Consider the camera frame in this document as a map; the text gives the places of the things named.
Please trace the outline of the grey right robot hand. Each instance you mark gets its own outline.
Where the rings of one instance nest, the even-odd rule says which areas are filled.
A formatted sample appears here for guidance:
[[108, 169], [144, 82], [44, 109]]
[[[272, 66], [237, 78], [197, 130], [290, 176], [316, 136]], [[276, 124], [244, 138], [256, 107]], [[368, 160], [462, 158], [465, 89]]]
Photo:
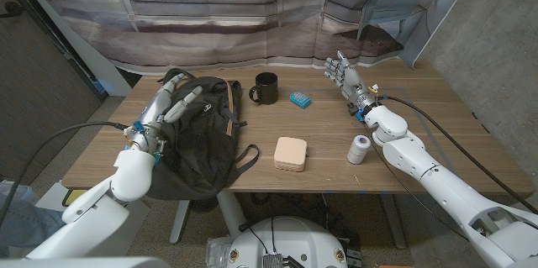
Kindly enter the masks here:
[[337, 51], [336, 58], [327, 58], [324, 65], [324, 75], [335, 83], [348, 102], [363, 111], [377, 106], [366, 83], [340, 50]]

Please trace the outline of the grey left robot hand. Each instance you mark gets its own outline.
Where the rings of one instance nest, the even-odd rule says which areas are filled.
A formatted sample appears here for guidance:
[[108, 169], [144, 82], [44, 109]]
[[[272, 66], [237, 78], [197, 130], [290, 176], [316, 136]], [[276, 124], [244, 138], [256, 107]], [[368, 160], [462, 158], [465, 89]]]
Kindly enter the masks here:
[[176, 122], [203, 91], [201, 86], [196, 86], [184, 98], [173, 104], [172, 93], [183, 77], [184, 74], [180, 73], [166, 81], [145, 106], [138, 120], [124, 130], [124, 136], [129, 141], [125, 149], [155, 154], [160, 143], [158, 134], [161, 126], [164, 123]]

